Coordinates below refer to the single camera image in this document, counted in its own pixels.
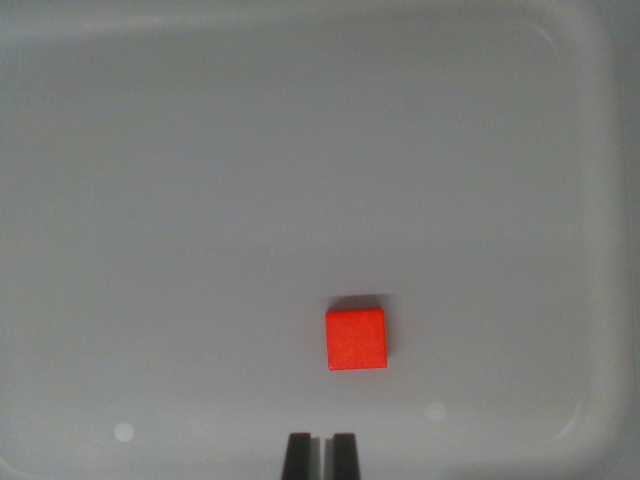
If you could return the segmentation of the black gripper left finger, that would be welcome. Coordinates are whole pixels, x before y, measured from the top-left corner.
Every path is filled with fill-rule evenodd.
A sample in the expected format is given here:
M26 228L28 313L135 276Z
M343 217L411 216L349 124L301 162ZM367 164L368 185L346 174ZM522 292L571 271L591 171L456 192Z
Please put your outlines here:
M282 480L318 480L320 478L320 439L309 432L288 437Z

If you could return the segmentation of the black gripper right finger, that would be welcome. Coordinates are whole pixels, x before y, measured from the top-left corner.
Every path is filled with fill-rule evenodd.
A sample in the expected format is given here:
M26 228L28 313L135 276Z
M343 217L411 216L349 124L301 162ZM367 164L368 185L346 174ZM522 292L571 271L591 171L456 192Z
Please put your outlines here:
M325 478L360 480L361 470L354 433L336 433L325 441Z

